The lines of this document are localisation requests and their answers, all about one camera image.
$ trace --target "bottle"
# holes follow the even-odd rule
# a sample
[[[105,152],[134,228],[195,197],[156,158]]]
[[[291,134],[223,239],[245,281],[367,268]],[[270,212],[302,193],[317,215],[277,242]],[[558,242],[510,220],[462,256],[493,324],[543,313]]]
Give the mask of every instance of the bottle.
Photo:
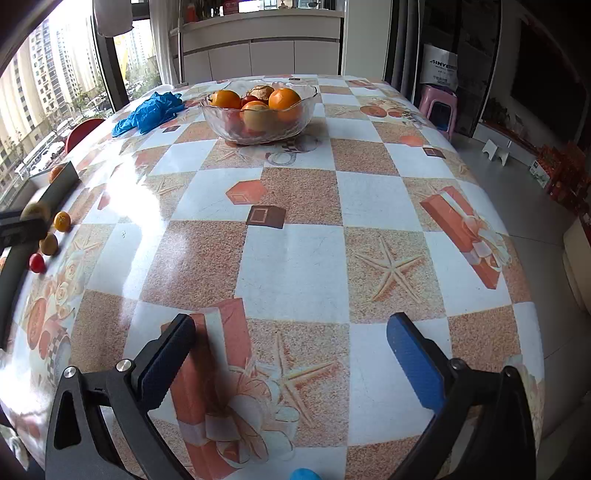
[[[195,12],[195,5],[188,4],[187,5],[187,23],[196,22],[197,21],[197,14]]]

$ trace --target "kitchen counter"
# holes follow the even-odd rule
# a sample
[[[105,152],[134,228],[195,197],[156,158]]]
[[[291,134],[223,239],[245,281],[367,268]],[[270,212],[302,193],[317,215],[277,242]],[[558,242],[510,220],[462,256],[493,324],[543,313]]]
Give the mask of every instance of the kitchen counter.
[[[224,15],[223,17],[208,18],[200,22],[191,22],[183,25],[183,32],[191,32],[199,28],[210,27],[225,22],[235,22],[239,20],[249,20],[252,18],[267,18],[267,17],[332,17],[344,18],[344,12],[337,12],[335,10],[312,9],[312,8],[286,8],[275,10],[259,10],[258,12],[244,12],[240,14]],[[173,28],[170,31],[170,36],[176,36],[178,28]]]
[[[298,8],[232,14],[186,24],[186,81],[294,72],[337,75],[343,24],[343,12]],[[178,68],[177,29],[170,34],[170,51]]]

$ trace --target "glass fruit bowl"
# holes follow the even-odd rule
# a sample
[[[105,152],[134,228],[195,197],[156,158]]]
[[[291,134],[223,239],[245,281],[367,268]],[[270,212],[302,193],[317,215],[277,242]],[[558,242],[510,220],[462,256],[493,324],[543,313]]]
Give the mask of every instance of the glass fruit bowl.
[[[220,137],[240,145],[274,142],[297,135],[312,119],[314,105],[319,101],[320,94],[310,85],[237,80],[224,90],[232,90],[242,98],[257,85],[271,85],[275,89],[291,88],[300,95],[301,101],[286,110],[241,111],[212,106],[209,104],[209,97],[205,97],[201,99],[203,116],[209,127]]]

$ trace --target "screw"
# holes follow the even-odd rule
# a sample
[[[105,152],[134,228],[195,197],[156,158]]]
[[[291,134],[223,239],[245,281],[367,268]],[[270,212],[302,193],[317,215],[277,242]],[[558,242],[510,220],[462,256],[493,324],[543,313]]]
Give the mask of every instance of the screw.
[[[452,358],[449,363],[454,370],[463,370],[467,367],[466,362],[461,358]]]
[[[76,367],[68,367],[64,370],[64,377],[71,378],[76,373]]]
[[[126,358],[124,358],[123,360],[119,360],[119,362],[117,362],[116,365],[116,369],[119,370],[120,372],[125,372],[126,370],[129,370],[131,367],[131,360],[127,360]]]

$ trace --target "red chair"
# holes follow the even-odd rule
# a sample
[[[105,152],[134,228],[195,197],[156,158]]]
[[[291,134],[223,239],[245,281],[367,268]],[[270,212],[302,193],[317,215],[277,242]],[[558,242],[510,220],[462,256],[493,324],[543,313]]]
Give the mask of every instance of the red chair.
[[[70,132],[70,135],[68,135],[68,139],[66,140],[66,155],[72,151],[72,148],[84,140],[84,138],[90,132],[92,132],[104,121],[105,120],[103,118],[91,118],[75,127],[75,129]]]

